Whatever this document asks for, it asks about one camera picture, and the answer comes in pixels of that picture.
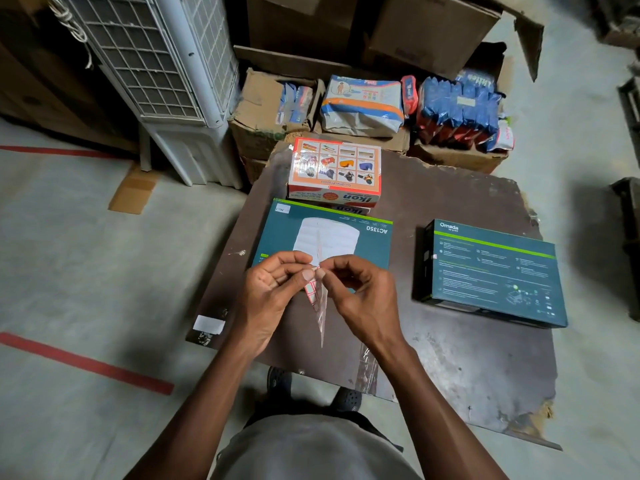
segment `orange product box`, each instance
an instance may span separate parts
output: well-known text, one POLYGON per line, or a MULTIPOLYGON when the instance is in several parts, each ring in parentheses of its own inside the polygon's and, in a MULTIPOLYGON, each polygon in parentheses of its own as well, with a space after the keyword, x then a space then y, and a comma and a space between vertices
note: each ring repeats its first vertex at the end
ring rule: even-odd
POLYGON ((296 138, 289 198, 374 207, 381 192, 379 146, 296 138))

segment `red line on floor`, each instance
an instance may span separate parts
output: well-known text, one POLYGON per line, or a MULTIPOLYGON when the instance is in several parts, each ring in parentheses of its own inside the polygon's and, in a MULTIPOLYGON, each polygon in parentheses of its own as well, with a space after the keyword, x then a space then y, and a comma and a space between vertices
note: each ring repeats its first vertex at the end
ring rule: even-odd
POLYGON ((71 157, 91 157, 91 158, 117 158, 108 153, 97 150, 71 150, 69 148, 43 148, 41 146, 10 146, 0 144, 0 150, 20 153, 39 153, 42 155, 68 155, 71 157))
POLYGON ((0 344, 4 344, 14 349, 19 349, 32 354, 40 355, 57 362, 66 363, 72 367, 84 371, 100 374, 117 381, 126 382, 142 389, 158 392, 164 395, 171 395, 173 384, 153 377, 144 376, 137 372, 128 371, 115 365, 100 362, 89 357, 73 354, 62 349, 36 342, 34 340, 23 339, 12 333, 0 332, 0 344))

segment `hand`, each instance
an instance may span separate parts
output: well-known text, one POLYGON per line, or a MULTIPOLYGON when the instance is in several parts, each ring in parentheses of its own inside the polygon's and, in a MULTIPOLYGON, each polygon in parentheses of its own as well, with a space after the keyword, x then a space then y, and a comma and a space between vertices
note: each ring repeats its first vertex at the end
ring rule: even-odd
POLYGON ((291 298, 313 279, 311 259, 301 251, 281 251, 247 270, 228 340, 248 346, 254 358, 260 355, 291 298))
POLYGON ((405 343, 393 274, 366 259, 348 255, 325 259, 316 270, 338 313, 374 355, 405 343))

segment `air cooler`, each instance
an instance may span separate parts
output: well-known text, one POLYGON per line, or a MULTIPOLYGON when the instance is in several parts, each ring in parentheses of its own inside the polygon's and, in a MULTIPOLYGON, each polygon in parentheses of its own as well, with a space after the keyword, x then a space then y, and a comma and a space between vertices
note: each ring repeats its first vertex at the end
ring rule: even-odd
POLYGON ((223 0, 67 0, 106 74, 187 185, 242 186, 223 0))

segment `person's shoe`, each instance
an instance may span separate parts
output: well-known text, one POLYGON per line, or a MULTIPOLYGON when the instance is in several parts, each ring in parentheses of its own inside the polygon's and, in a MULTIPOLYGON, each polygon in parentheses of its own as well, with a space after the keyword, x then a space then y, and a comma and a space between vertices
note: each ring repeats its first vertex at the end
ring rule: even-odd
POLYGON ((362 393, 347 387, 340 387, 331 403, 331 409, 345 413, 347 411, 358 411, 362 404, 362 393))
POLYGON ((267 395, 275 393, 291 396, 291 381, 291 372, 270 367, 267 372, 267 395))

